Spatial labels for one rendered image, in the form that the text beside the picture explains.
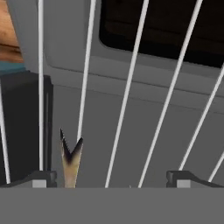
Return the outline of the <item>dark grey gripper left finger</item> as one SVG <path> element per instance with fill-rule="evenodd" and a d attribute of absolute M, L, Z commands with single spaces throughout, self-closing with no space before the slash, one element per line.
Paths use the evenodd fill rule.
<path fill-rule="evenodd" d="M 1 188 L 54 188 L 57 186 L 56 178 L 56 171 L 34 171 L 23 179 L 1 185 Z"/>

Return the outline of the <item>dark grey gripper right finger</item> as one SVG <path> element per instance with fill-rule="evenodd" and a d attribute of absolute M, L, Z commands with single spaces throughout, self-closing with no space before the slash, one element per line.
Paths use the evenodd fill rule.
<path fill-rule="evenodd" d="M 170 188 L 223 188 L 223 185 L 200 179 L 190 171 L 167 171 L 166 179 L 166 186 Z"/>

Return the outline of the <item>beige fish with dark tail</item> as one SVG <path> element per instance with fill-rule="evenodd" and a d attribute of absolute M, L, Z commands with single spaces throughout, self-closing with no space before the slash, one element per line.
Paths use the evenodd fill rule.
<path fill-rule="evenodd" d="M 70 151 L 63 130 L 60 129 L 61 157 L 64 171 L 65 188 L 75 188 L 78 170 L 81 161 L 83 138 L 81 137 Z"/>

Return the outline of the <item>black oven body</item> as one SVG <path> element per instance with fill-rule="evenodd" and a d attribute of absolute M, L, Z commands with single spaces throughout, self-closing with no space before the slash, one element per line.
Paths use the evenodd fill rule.
<path fill-rule="evenodd" d="M 0 75 L 10 181 L 39 170 L 39 75 L 30 71 Z M 53 84 L 44 75 L 44 170 L 52 165 Z M 0 130 L 0 186 L 6 184 Z"/>

